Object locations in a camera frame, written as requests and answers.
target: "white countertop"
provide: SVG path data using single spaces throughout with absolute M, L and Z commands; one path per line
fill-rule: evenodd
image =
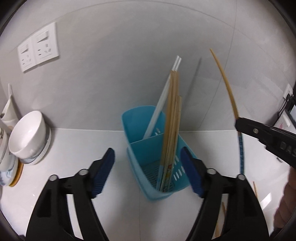
M 72 176 L 101 159 L 111 147 L 115 150 L 115 164 L 103 192 L 93 199 L 108 238 L 111 241 L 182 241 L 187 238 L 202 199 L 187 187 L 162 201 L 146 200 L 131 172 L 123 132 L 54 129 L 52 133 L 52 143 L 44 159 L 34 166 L 25 165 L 15 187 L 3 188 L 0 208 L 18 234 L 26 234 L 35 202 L 50 175 Z M 238 174 L 236 131 L 184 132 L 181 136 L 207 167 L 217 169 L 222 175 Z M 276 160 L 252 137 L 244 135 L 244 149 L 245 174 L 250 184 L 256 182 L 259 201 L 271 193 L 271 202 L 263 210 L 271 232 L 273 214 L 282 196 L 289 166 Z M 68 200 L 74 234 L 82 238 L 70 195 Z

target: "person's finger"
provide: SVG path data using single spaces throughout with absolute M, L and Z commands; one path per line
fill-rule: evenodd
M 283 221 L 287 223 L 292 213 L 289 211 L 284 198 L 281 199 L 278 210 L 279 210 L 279 213 L 281 214 Z
M 274 227 L 282 229 L 285 226 L 285 222 L 277 209 L 276 213 L 274 214 Z
M 296 170 L 293 167 L 290 168 L 288 183 L 291 188 L 296 190 Z
M 284 188 L 284 200 L 289 211 L 292 213 L 296 207 L 296 190 L 289 184 L 286 184 Z

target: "wall outlet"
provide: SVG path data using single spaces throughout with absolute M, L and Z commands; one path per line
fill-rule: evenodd
M 286 99 L 288 94 L 290 94 L 291 96 L 293 95 L 293 89 L 292 89 L 291 85 L 289 85 L 289 84 L 287 84 L 287 87 L 284 91 L 284 94 L 283 94 L 284 99 Z
M 32 36 L 34 53 L 38 64 L 59 56 L 56 38 L 56 23 L 38 30 Z
M 20 67 L 23 72 L 36 65 L 32 37 L 27 38 L 18 46 L 17 53 Z

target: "blue plastic basket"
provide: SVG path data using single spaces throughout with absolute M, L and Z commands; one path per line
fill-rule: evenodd
M 155 189 L 165 127 L 163 112 L 157 120 L 152 136 L 142 140 L 154 109 L 155 106 L 139 106 L 124 112 L 121 117 L 128 142 L 127 153 L 132 171 L 140 189 L 150 201 L 167 198 L 189 185 L 188 178 L 179 161 L 181 149 L 184 146 L 188 147 L 188 145 L 179 135 L 169 192 L 163 193 Z

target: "tiled wall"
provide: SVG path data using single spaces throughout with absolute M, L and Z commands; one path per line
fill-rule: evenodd
M 56 21 L 60 57 L 22 73 L 17 45 Z M 181 130 L 233 129 L 240 115 L 268 122 L 296 79 L 296 40 L 267 0 L 28 0 L 0 37 L 0 81 L 24 115 L 41 110 L 59 128 L 121 130 L 132 107 L 156 105 L 182 57 Z

